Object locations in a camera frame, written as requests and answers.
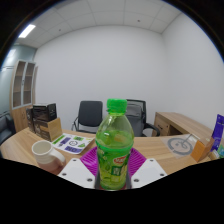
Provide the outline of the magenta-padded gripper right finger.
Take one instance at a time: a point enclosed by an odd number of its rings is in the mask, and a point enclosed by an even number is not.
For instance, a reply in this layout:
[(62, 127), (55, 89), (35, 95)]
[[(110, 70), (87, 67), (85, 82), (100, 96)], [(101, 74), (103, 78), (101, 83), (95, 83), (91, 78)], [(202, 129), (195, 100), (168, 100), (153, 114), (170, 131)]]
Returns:
[(131, 149), (126, 181), (128, 189), (141, 188), (165, 176), (166, 172), (154, 158), (146, 159), (137, 149)]

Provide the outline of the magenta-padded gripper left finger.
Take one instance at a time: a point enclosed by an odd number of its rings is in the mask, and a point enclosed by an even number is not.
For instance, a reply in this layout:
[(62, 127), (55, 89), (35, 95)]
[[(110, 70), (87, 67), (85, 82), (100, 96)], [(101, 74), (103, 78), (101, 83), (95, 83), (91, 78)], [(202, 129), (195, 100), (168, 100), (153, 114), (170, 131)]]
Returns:
[(84, 188), (99, 187), (97, 148), (90, 149), (80, 158), (72, 158), (59, 177)]

